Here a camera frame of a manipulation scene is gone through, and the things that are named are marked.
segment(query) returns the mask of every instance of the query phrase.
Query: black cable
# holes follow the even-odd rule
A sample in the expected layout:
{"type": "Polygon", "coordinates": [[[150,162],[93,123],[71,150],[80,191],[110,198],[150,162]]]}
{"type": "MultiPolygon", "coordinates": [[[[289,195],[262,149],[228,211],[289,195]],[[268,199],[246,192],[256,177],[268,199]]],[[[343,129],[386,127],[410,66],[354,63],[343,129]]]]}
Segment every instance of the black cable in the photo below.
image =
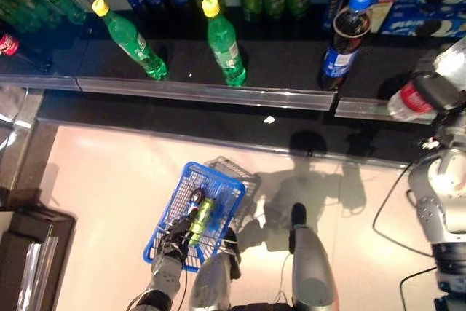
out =
{"type": "Polygon", "coordinates": [[[411,248],[411,247],[408,247],[407,245],[404,245],[400,242],[398,242],[397,240],[394,240],[393,238],[391,237],[388,237],[386,234],[380,232],[377,230],[376,228],[376,222],[377,222],[377,219],[379,218],[380,216],[380,213],[382,212],[385,204],[387,204],[389,198],[392,196],[392,193],[393,191],[395,190],[396,186],[398,185],[398,183],[400,182],[401,178],[403,177],[403,175],[406,174],[406,171],[408,171],[408,169],[414,164],[414,162],[411,162],[408,164],[408,166],[406,168],[403,169],[403,171],[401,172],[400,176],[398,176],[398,178],[396,179],[395,183],[393,184],[392,188],[388,191],[388,194],[387,196],[385,197],[384,201],[382,202],[382,205],[380,205],[380,208],[378,209],[377,211],[377,214],[375,215],[374,217],[374,220],[372,221],[372,230],[375,231],[375,233],[377,233],[378,235],[382,236],[383,238],[385,238],[386,240],[389,240],[390,242],[396,244],[396,245],[399,245],[400,247],[403,247],[405,249],[408,249],[409,251],[412,251],[414,253],[418,253],[418,254],[421,254],[423,256],[428,256],[430,258],[432,258],[433,256],[431,254],[428,254],[428,253],[425,253],[424,251],[418,251],[417,249],[414,249],[414,248],[411,248]]]}
{"type": "Polygon", "coordinates": [[[178,306],[177,311],[180,311],[181,306],[183,306],[184,297],[186,295],[186,289],[188,288],[188,269],[186,268],[186,263],[184,261],[182,261],[182,268],[184,269],[184,292],[183,292],[183,296],[181,297],[180,306],[178,306]]]}
{"type": "Polygon", "coordinates": [[[403,293],[403,284],[407,281],[407,280],[410,280],[416,276],[419,276],[419,275],[423,275],[424,273],[428,273],[430,271],[433,271],[434,269],[436,269],[437,267],[431,267],[429,269],[425,269],[424,271],[421,271],[421,272],[416,272],[412,275],[409,275],[408,277],[404,277],[404,279],[401,280],[400,282],[400,297],[401,297],[401,302],[403,303],[403,310],[406,311],[406,300],[405,300],[405,296],[404,296],[404,293],[403,293]]]}

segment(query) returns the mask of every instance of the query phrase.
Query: floor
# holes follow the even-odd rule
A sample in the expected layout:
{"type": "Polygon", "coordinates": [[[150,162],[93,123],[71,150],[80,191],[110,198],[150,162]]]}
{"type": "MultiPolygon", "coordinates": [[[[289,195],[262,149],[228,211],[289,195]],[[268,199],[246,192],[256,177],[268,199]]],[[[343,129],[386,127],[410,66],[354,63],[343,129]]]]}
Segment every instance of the floor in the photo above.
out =
{"type": "MultiPolygon", "coordinates": [[[[399,170],[60,127],[42,181],[41,201],[74,215],[77,225],[57,310],[125,310],[149,282],[150,266],[141,253],[182,167],[219,156],[261,178],[239,233],[242,277],[232,284],[232,305],[274,300],[288,255],[283,223],[288,222],[289,209],[296,201],[306,205],[308,223],[318,231],[328,252],[341,310],[402,310],[399,282],[434,265],[432,259],[407,251],[371,229],[399,170]]],[[[377,227],[429,252],[406,190],[405,177],[377,227]]],[[[290,257],[283,273],[288,300],[291,266],[290,257]]],[[[194,277],[189,273],[181,310],[188,310],[194,277]]],[[[172,310],[181,301],[183,279],[172,310]]],[[[441,295],[434,272],[411,279],[404,291],[408,311],[434,310],[433,298],[441,295]]]]}

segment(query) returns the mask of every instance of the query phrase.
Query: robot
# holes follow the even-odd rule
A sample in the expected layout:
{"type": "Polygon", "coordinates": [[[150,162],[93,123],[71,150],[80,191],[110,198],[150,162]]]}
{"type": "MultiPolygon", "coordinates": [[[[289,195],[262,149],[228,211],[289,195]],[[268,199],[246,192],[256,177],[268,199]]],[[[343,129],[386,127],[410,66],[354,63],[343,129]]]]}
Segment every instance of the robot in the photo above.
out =
{"type": "MultiPolygon", "coordinates": [[[[438,287],[447,293],[434,300],[437,311],[466,310],[466,111],[464,103],[448,104],[453,105],[438,118],[435,139],[439,147],[420,160],[408,178],[419,223],[432,246],[438,287]]],[[[179,279],[192,236],[189,227],[196,215],[193,210],[177,220],[163,237],[156,249],[151,282],[132,303],[135,304],[132,311],[170,311],[180,289],[179,279]]],[[[319,237],[306,225],[306,209],[302,204],[293,206],[291,219],[293,306],[256,304],[233,307],[233,311],[339,309],[327,254],[319,237]]],[[[230,283],[241,276],[235,241],[233,231],[229,230],[225,251],[211,256],[200,268],[189,301],[191,311],[230,309],[230,283]]]]}

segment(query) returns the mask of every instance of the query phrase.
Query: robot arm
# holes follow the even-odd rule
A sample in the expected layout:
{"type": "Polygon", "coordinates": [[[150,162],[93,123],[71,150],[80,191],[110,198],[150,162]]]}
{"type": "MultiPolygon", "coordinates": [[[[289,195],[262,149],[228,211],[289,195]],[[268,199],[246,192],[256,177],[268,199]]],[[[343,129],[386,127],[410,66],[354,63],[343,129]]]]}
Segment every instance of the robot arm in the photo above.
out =
{"type": "Polygon", "coordinates": [[[440,290],[437,310],[466,308],[466,112],[451,115],[437,139],[444,149],[421,160],[409,175],[416,212],[433,250],[440,290]]]}

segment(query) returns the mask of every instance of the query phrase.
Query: shopping basket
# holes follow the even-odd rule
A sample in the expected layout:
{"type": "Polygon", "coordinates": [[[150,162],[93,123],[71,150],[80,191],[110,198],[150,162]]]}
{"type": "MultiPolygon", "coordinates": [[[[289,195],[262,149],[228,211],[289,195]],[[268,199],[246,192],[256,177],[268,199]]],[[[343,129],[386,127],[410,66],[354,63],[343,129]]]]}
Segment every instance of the shopping basket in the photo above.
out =
{"type": "Polygon", "coordinates": [[[191,194],[202,188],[205,196],[215,201],[209,223],[202,233],[199,244],[189,246],[186,269],[197,272],[205,260],[220,248],[222,238],[226,234],[229,222],[246,193],[245,186],[238,180],[205,167],[196,162],[185,165],[180,180],[165,211],[143,252],[143,259],[152,263],[154,249],[166,233],[167,227],[174,219],[186,215],[191,194]]]}

